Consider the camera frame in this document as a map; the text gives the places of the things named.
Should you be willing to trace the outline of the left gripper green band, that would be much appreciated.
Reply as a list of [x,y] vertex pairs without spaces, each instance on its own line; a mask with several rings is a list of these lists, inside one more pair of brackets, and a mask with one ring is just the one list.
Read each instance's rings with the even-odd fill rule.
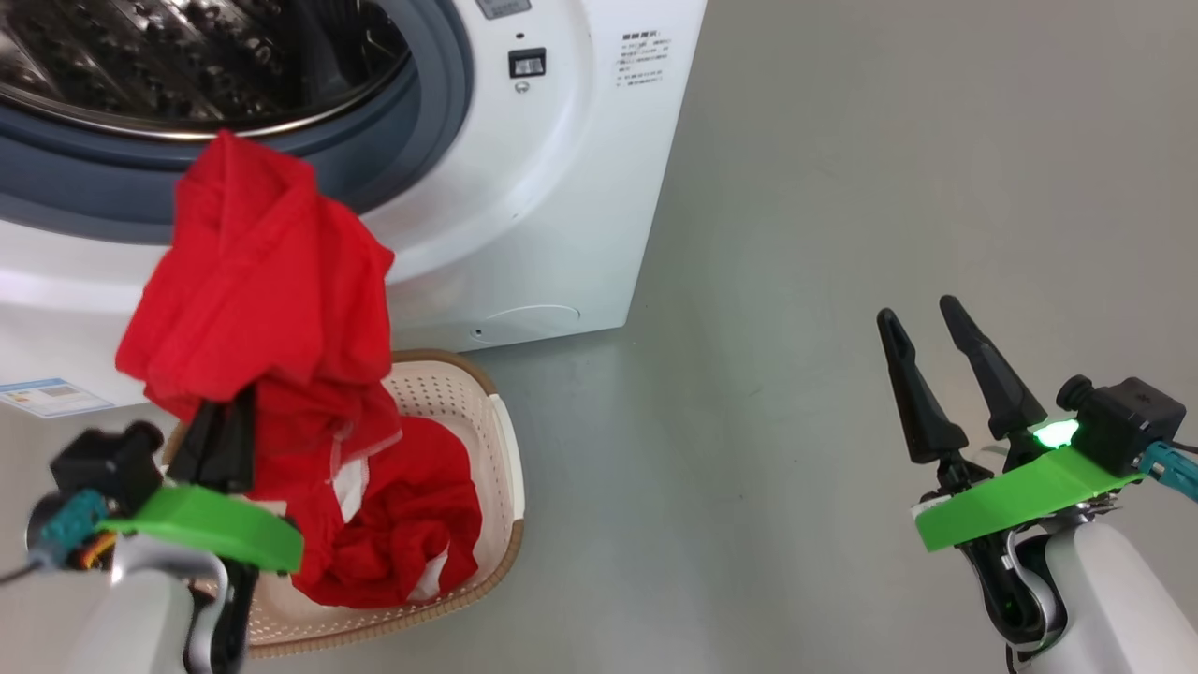
[[238,391],[223,418],[220,403],[201,402],[167,476],[188,485],[159,488],[137,515],[102,526],[117,541],[95,627],[109,652],[95,666],[238,673],[258,579],[296,573],[304,548],[290,520],[230,496],[256,482],[256,387]]

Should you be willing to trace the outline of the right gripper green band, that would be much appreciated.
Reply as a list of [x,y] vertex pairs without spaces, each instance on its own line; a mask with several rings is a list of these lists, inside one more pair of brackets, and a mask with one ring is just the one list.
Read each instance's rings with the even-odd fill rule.
[[[1043,406],[960,298],[942,296],[940,312],[984,391],[993,439],[1043,423]],[[876,324],[910,462],[937,463],[958,455],[970,441],[946,418],[916,368],[916,350],[901,320],[884,308]],[[915,528],[928,553],[955,548],[970,563],[991,623],[1010,646],[1048,646],[1064,629],[1064,605],[1048,579],[1021,560],[1018,535],[1064,514],[1090,515],[1108,506],[1112,493],[1138,481],[1140,476],[1113,476],[1072,447],[1055,447],[1009,473],[922,503]]]

